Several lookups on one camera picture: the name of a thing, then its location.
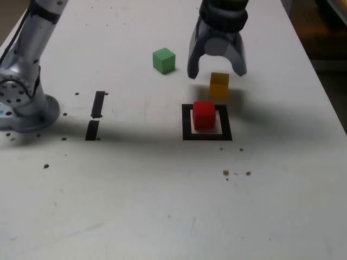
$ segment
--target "wooden block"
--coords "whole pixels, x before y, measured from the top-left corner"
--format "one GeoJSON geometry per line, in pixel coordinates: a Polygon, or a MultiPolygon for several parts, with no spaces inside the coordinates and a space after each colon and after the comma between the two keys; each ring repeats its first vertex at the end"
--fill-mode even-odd
{"type": "Polygon", "coordinates": [[[213,102],[194,102],[193,106],[194,129],[208,130],[213,129],[216,124],[216,109],[213,102]]]}
{"type": "Polygon", "coordinates": [[[153,53],[153,67],[162,74],[174,71],[176,55],[166,48],[155,51],[153,53]]]}
{"type": "Polygon", "coordinates": [[[229,74],[212,72],[209,96],[213,99],[227,99],[229,74]]]}

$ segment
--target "yellow cube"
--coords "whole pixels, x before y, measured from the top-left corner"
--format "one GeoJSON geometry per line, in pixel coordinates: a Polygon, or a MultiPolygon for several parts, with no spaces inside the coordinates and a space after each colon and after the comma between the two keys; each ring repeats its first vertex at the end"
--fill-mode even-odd
{"type": "Polygon", "coordinates": [[[210,98],[227,99],[229,74],[212,72],[210,82],[210,98]]]}

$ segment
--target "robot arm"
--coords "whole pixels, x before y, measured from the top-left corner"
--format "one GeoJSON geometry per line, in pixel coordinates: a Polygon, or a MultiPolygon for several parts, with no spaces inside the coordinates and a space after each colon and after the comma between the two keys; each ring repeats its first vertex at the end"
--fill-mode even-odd
{"type": "Polygon", "coordinates": [[[40,82],[40,57],[68,0],[31,0],[15,46],[13,41],[0,59],[0,129],[32,132],[58,118],[59,104],[44,94],[40,82]]]}
{"type": "MultiPolygon", "coordinates": [[[[0,130],[39,131],[58,118],[58,102],[45,95],[41,86],[40,57],[67,3],[68,0],[30,1],[15,37],[0,58],[0,130]]],[[[239,34],[248,18],[247,3],[248,0],[202,1],[190,43],[190,78],[196,78],[199,59],[204,54],[226,57],[240,76],[247,72],[239,34]]]]}

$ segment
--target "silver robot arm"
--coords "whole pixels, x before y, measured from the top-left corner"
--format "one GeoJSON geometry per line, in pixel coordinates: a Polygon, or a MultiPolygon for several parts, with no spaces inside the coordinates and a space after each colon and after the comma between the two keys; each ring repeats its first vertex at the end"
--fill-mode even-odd
{"type": "Polygon", "coordinates": [[[38,131],[58,118],[58,102],[45,95],[41,86],[40,58],[67,2],[31,0],[15,37],[1,57],[1,130],[38,131]],[[15,46],[9,50],[20,30],[15,46]]]}

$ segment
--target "red cube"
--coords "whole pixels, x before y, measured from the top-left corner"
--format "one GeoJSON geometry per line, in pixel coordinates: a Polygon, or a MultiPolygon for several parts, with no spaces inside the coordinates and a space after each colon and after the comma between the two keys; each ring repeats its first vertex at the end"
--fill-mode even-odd
{"type": "Polygon", "coordinates": [[[209,130],[216,124],[216,109],[213,102],[194,102],[193,105],[194,129],[209,130]]]}

